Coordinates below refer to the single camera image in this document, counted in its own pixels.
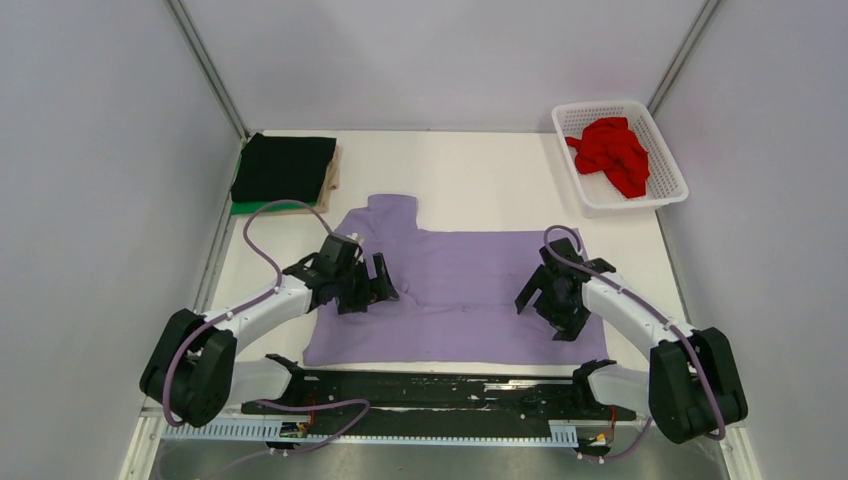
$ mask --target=green cloth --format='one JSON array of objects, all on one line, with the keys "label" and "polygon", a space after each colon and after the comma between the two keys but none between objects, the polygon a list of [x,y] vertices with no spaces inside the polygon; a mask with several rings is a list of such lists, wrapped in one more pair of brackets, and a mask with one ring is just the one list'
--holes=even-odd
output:
[{"label": "green cloth", "polygon": [[[256,211],[262,208],[262,206],[266,203],[271,202],[233,202],[233,206],[230,207],[230,215],[249,215],[251,213],[256,213]],[[309,205],[310,207],[314,207],[317,203],[318,202],[312,202],[307,203],[307,205]],[[281,210],[303,210],[303,207],[299,205],[277,205],[276,207],[271,207],[265,210],[265,212],[279,212]]]}]

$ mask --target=white plastic basket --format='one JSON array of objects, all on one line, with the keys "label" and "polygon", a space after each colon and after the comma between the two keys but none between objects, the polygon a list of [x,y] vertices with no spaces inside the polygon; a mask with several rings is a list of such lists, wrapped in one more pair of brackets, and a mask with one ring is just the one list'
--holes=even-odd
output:
[{"label": "white plastic basket", "polygon": [[[689,187],[674,162],[674,157],[660,135],[657,124],[639,102],[631,100],[609,102],[584,102],[560,105],[551,117],[556,125],[559,143],[565,154],[565,163],[577,189],[580,211],[586,217],[618,215],[656,210],[663,205],[682,202],[689,196]],[[599,118],[627,117],[630,130],[648,151],[651,176],[648,177],[647,195],[628,199],[616,189],[603,172],[581,175],[574,166],[576,151],[568,147],[565,137],[583,137],[583,129]]]}]

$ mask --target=white wall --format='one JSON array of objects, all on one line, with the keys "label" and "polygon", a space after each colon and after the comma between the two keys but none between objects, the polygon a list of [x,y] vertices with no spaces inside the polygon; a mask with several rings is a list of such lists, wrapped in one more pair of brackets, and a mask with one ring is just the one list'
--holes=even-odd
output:
[{"label": "white wall", "polygon": [[845,478],[848,2],[732,0],[658,123],[691,196],[663,225],[732,342],[764,478]]},{"label": "white wall", "polygon": [[4,2],[0,71],[0,478],[114,478],[237,138],[161,1]]},{"label": "white wall", "polygon": [[247,126],[553,131],[648,102],[703,0],[186,0]]}]

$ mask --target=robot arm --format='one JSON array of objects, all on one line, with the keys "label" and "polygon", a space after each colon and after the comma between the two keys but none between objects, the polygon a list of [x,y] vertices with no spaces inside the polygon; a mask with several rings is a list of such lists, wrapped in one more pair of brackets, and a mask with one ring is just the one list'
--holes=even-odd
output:
[{"label": "robot arm", "polygon": [[283,270],[279,288],[271,284],[235,303],[250,304],[274,289],[273,295],[237,315],[229,306],[202,314],[175,313],[141,377],[142,392],[161,403],[166,372],[179,345],[206,322],[229,314],[204,331],[180,359],[171,385],[172,411],[199,427],[224,406],[281,397],[291,379],[285,365],[269,358],[236,362],[236,355],[282,323],[332,300],[339,313],[364,312],[375,302],[397,300],[382,254],[374,255],[376,277],[369,278],[360,252],[355,240],[329,235],[319,252]]},{"label": "robot arm", "polygon": [[596,313],[621,332],[650,362],[648,372],[631,370],[614,361],[593,361],[574,372],[585,401],[616,405],[650,415],[672,442],[683,443],[717,428],[702,382],[674,327],[692,344],[725,424],[743,420],[748,406],[727,337],[715,328],[703,331],[666,316],[661,323],[644,305],[622,293],[626,283],[603,259],[583,261],[568,239],[551,248],[574,264],[600,273],[621,288],[554,258],[547,248],[539,266],[516,299],[520,313],[533,302],[536,311],[556,328],[555,340],[577,338],[590,313]]}]

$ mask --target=red cloth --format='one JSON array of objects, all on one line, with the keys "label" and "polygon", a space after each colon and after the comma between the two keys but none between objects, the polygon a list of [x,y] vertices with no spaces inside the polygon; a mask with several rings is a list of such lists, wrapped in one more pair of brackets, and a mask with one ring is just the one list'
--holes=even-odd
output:
[{"label": "red cloth", "polygon": [[636,134],[627,128],[624,117],[601,118],[583,129],[583,139],[565,137],[577,149],[574,165],[582,174],[604,171],[609,181],[627,198],[646,193],[648,152]]}]

